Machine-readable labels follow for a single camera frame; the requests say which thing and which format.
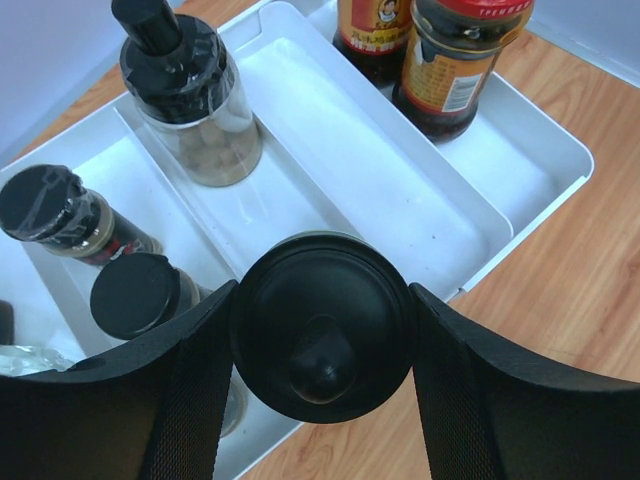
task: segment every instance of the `bottle label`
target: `bottle label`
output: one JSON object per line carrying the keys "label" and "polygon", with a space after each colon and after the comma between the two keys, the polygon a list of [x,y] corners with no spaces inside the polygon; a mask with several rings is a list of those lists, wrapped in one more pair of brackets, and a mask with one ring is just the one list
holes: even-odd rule
{"label": "bottle label", "polygon": [[466,110],[492,70],[497,54],[480,60],[457,60],[429,52],[413,29],[402,69],[402,89],[421,110],[455,114]]}
{"label": "bottle label", "polygon": [[157,253],[154,252],[153,240],[149,235],[142,232],[119,213],[114,211],[113,215],[115,224],[107,243],[99,252],[79,258],[80,260],[89,265],[102,266],[116,260],[121,255],[135,252]]}
{"label": "bottle label", "polygon": [[342,39],[353,50],[383,55],[406,44],[411,30],[411,0],[340,0]]}
{"label": "bottle label", "polygon": [[534,0],[501,0],[491,2],[469,2],[466,0],[438,0],[454,12],[465,17],[478,19],[504,18],[533,10]]}

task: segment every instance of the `black knob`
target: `black knob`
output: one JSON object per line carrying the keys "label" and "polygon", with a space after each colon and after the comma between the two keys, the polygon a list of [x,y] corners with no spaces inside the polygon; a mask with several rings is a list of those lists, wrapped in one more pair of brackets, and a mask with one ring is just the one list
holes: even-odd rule
{"label": "black knob", "polygon": [[167,55],[182,41],[182,30],[166,0],[113,0],[111,12],[147,55]]}
{"label": "black knob", "polygon": [[336,322],[328,316],[311,320],[289,359],[291,388],[323,405],[349,390],[357,373],[356,355]]}

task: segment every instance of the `jar lid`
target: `jar lid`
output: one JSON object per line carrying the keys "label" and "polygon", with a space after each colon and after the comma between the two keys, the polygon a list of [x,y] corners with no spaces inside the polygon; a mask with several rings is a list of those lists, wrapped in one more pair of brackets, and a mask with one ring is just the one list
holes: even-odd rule
{"label": "jar lid", "polygon": [[492,19],[516,15],[525,11],[534,0],[437,0],[460,15]]}
{"label": "jar lid", "polygon": [[129,35],[120,52],[124,82],[146,115],[183,125],[224,103],[234,72],[207,23],[174,15],[166,0],[112,0],[111,11]]}
{"label": "jar lid", "polygon": [[337,423],[374,410],[413,363],[415,309],[398,271],[366,244],[309,234],[249,270],[231,313],[234,362],[274,410]]}
{"label": "jar lid", "polygon": [[82,181],[62,165],[35,165],[13,176],[0,191],[0,228],[33,242],[61,230],[74,200],[86,193]]}
{"label": "jar lid", "polygon": [[91,314],[107,334],[121,340],[171,319],[180,301],[180,272],[167,257],[123,255],[109,263],[91,289]]}

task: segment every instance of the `tray compartment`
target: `tray compartment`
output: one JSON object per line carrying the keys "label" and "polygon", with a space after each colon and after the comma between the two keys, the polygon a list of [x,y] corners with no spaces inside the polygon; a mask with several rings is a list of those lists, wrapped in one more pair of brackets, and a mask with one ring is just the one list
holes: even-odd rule
{"label": "tray compartment", "polygon": [[84,351],[20,243],[0,235],[4,272],[0,299],[13,306],[15,344],[53,348],[72,361],[84,359]]}
{"label": "tray compartment", "polygon": [[[299,0],[289,1],[299,8]],[[331,42],[338,22],[336,0],[307,3],[309,22]],[[391,90],[382,91],[387,99]],[[436,148],[507,217],[515,234],[539,225],[540,215],[553,213],[563,193],[575,192],[594,169],[591,152],[579,140],[496,73],[469,130]]]}
{"label": "tray compartment", "polygon": [[238,277],[275,244],[297,233],[336,230],[358,235],[260,122],[264,147],[256,169],[235,185],[211,188],[187,176],[132,102],[123,101],[118,109]]}
{"label": "tray compartment", "polygon": [[[213,290],[234,278],[113,107],[100,110],[92,120],[95,123],[90,131],[89,122],[83,122],[51,141],[47,149],[38,149],[3,170],[0,183],[30,165],[64,163],[83,179],[84,185],[99,192],[114,209],[157,238],[171,263],[196,282]],[[98,135],[96,125],[100,125]],[[122,343],[104,334],[92,320],[89,297],[99,273],[97,268],[51,255],[40,245],[24,244],[23,248],[86,355],[96,355]]]}
{"label": "tray compartment", "polygon": [[450,298],[508,222],[291,5],[259,13],[234,52],[256,113],[364,240]]}

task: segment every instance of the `transparent plastic bag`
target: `transparent plastic bag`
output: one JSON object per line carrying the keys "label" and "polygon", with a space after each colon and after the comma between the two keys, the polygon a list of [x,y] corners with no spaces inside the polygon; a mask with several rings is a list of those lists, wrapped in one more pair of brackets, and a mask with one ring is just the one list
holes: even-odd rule
{"label": "transparent plastic bag", "polygon": [[0,346],[0,375],[19,377],[54,369],[64,372],[73,365],[74,362],[52,348]]}

